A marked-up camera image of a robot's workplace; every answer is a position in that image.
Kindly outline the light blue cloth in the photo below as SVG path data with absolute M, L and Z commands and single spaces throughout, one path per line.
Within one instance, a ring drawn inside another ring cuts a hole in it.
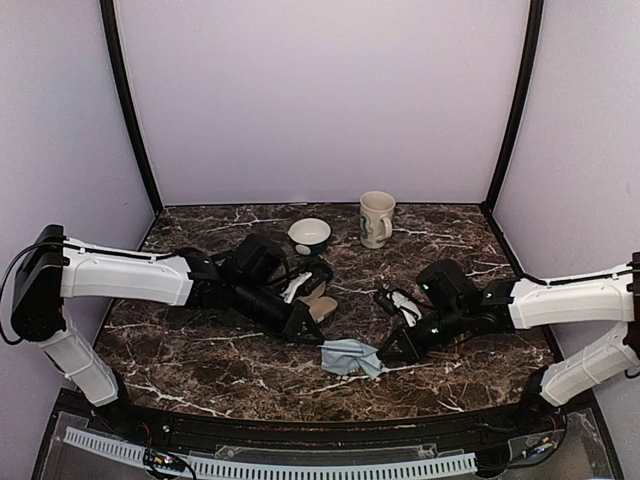
M 369 378 L 377 378 L 384 365 L 378 349 L 355 339 L 325 341 L 319 346 L 323 370 L 339 376 L 362 370 Z

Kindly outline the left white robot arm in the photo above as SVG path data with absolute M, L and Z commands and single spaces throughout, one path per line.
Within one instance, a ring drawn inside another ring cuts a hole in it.
M 336 300 L 326 296 L 333 272 L 314 262 L 295 272 L 270 239 L 248 235 L 235 249 L 168 254 L 100 247 L 72 239 L 60 225 L 43 229 L 8 267 L 14 281 L 11 327 L 37 344 L 120 436 L 141 427 L 114 371 L 76 330 L 64 301 L 76 297 L 146 300 L 189 309 L 234 310 L 291 343 L 320 344 L 319 329 Z

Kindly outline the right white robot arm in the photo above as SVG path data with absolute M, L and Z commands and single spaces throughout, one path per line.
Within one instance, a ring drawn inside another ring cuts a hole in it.
M 462 335 L 529 330 L 560 323 L 610 321 L 613 328 L 569 358 L 530 375 L 510 424 L 534 432 L 549 410 L 639 366 L 639 256 L 611 269 L 565 278 L 524 274 L 478 288 L 451 259 L 437 261 L 416 277 L 428 313 L 407 292 L 378 290 L 374 299 L 389 314 L 404 316 L 378 351 L 382 360 L 417 362 L 428 351 Z

